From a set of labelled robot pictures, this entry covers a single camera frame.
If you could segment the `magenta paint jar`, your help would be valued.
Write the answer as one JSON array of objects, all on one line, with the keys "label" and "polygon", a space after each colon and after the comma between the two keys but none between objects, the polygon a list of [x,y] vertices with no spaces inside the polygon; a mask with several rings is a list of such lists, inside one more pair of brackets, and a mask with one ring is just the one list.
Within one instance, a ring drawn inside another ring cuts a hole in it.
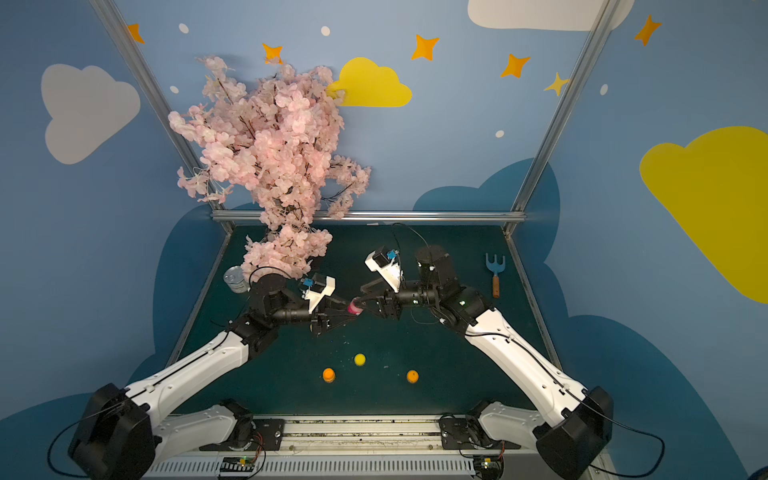
[{"label": "magenta paint jar", "polygon": [[364,309],[362,307],[356,305],[354,302],[351,302],[348,305],[347,311],[350,314],[357,316],[357,315],[360,315],[364,311]]}]

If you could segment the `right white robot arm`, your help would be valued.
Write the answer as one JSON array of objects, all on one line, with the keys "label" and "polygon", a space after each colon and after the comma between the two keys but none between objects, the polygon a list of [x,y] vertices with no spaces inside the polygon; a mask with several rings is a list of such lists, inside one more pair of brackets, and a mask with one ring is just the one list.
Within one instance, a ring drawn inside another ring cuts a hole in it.
[{"label": "right white robot arm", "polygon": [[405,279],[400,255],[381,247],[365,264],[379,279],[362,286],[352,311],[368,310],[399,318],[406,308],[424,307],[490,358],[532,402],[530,410],[496,401],[481,405],[474,417],[493,442],[536,451],[562,479],[579,479],[609,444],[614,400],[603,388],[587,389],[539,353],[477,289],[462,284],[450,255],[439,245],[415,254],[419,277]]}]

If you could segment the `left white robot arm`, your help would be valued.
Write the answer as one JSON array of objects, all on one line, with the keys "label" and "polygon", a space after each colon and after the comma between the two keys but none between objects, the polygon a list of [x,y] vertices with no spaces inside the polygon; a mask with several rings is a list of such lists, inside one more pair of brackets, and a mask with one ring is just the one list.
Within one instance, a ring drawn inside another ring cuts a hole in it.
[{"label": "left white robot arm", "polygon": [[282,325],[308,323],[320,335],[355,318],[355,302],[334,296],[332,277],[301,283],[301,296],[278,273],[250,286],[246,309],[221,333],[165,369],[123,388],[109,383],[89,399],[68,457],[88,479],[140,479],[154,465],[197,447],[226,442],[250,415],[236,404],[214,405],[195,414],[174,410],[228,372],[262,354]]}]

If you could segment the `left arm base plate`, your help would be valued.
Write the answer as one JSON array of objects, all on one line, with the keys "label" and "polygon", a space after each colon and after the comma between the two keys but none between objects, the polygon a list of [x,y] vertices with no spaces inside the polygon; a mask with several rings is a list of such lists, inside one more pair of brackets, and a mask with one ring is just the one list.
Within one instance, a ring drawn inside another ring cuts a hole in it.
[{"label": "left arm base plate", "polygon": [[285,421],[276,418],[240,419],[227,439],[207,444],[200,451],[277,451],[281,447]]}]

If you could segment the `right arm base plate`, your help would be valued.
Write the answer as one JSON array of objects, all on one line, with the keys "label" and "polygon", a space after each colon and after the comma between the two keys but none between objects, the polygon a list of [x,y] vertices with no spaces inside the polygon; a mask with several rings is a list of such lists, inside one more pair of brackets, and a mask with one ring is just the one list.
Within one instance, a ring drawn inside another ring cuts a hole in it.
[{"label": "right arm base plate", "polygon": [[520,450],[515,443],[493,440],[473,416],[443,414],[437,424],[444,450]]}]

